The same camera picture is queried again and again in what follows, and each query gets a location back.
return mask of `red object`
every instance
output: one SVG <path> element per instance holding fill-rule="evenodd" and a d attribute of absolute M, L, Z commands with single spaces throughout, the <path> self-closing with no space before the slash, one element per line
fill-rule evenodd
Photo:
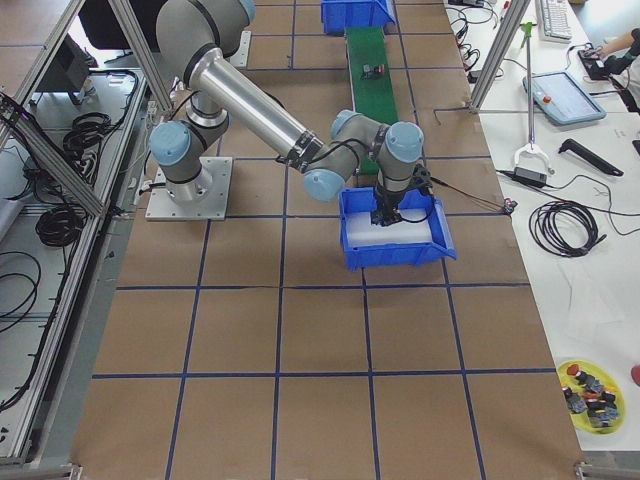
<path fill-rule="evenodd" d="M 578 365 L 577 363 L 574 363 L 573 365 L 569 365 L 569 368 L 567 368 L 567 374 L 574 376 L 580 371 L 580 365 Z"/>
<path fill-rule="evenodd" d="M 640 387 L 640 365 L 636 365 L 631 369 L 631 378 Z"/>

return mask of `black handle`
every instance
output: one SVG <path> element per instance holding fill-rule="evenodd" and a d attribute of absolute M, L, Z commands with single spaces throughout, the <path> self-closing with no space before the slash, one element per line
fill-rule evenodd
<path fill-rule="evenodd" d="M 624 175 L 624 172 L 622 170 L 617 169 L 605 159 L 593 153 L 584 145 L 576 142 L 573 138 L 565 140 L 560 146 L 560 150 L 558 150 L 558 153 L 566 152 L 567 150 L 570 150 L 579 157 L 583 158 L 598 170 L 600 170 L 602 173 L 613 175 L 614 177 L 621 177 L 622 175 Z"/>

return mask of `yellow plate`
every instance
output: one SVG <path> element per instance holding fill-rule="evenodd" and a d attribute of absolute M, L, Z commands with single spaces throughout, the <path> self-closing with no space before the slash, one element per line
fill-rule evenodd
<path fill-rule="evenodd" d="M 560 377 L 560 383 L 562 385 L 566 385 L 573 393 L 576 393 L 580 396 L 584 393 L 584 388 L 578 385 L 578 381 L 575 379 L 573 375 L 569 375 L 567 373 L 567 368 L 569 366 L 577 363 L 580 366 L 580 370 L 583 372 L 587 372 L 589 375 L 593 375 L 596 377 L 602 385 L 604 385 L 607 390 L 611 390 L 616 395 L 616 406 L 618 407 L 618 412 L 620 412 L 620 416 L 611 422 L 610 427 L 606 428 L 593 428 L 591 423 L 589 422 L 589 417 L 587 416 L 587 412 L 572 413 L 571 421 L 573 421 L 573 426 L 583 430 L 585 432 L 593 433 L 595 435 L 606 435 L 608 433 L 613 433 L 624 421 L 625 408 L 624 408 L 624 399 L 622 398 L 622 392 L 618 388 L 618 384 L 613 381 L 613 378 L 607 374 L 604 370 L 602 370 L 597 365 L 593 363 L 587 362 L 585 360 L 571 360 L 569 362 L 565 362 L 558 367 L 558 376 Z"/>

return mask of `keyboard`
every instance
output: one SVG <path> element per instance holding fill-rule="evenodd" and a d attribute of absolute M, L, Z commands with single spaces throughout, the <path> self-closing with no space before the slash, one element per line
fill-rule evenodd
<path fill-rule="evenodd" d="M 568 0 L 533 0 L 540 27 L 540 38 L 549 42 L 571 43 L 567 20 Z"/>

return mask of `metal rod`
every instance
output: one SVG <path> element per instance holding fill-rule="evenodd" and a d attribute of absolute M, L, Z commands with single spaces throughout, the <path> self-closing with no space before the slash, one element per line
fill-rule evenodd
<path fill-rule="evenodd" d="M 531 37 L 527 36 L 527 96 L 528 96 L 528 120 L 529 120 L 529 143 L 536 143 L 536 130 L 533 120 L 533 73 L 531 71 Z"/>
<path fill-rule="evenodd" d="M 153 93 L 155 100 L 163 111 L 171 111 L 173 108 L 171 99 L 169 98 L 167 89 L 162 83 L 162 76 L 160 75 L 156 62 L 151 56 L 149 44 L 144 38 L 142 28 L 140 27 L 140 23 L 136 18 L 133 8 L 131 7 L 131 3 L 129 0 L 109 0 L 109 4 L 111 5 L 114 15 L 118 19 L 122 32 L 124 33 L 127 42 L 129 42 L 138 63 L 140 63 L 140 67 L 144 72 L 144 76 L 149 83 L 149 88 L 151 88 L 151 92 Z"/>
<path fill-rule="evenodd" d="M 193 70 L 189 84 L 204 91 L 280 155 L 287 156 L 307 129 L 247 77 L 219 48 L 209 51 Z"/>
<path fill-rule="evenodd" d="M 482 73 L 478 78 L 478 82 L 471 94 L 471 100 L 469 102 L 469 109 L 478 113 L 482 103 L 484 102 L 491 85 L 493 84 L 500 64 L 504 60 L 504 56 L 507 54 L 507 50 L 513 41 L 513 37 L 520 28 L 520 21 L 524 16 L 524 12 L 529 6 L 529 0 L 513 0 L 511 6 L 507 10 L 507 14 L 500 23 L 500 29 L 496 35 L 491 49 L 489 50 L 489 56 L 482 66 Z"/>

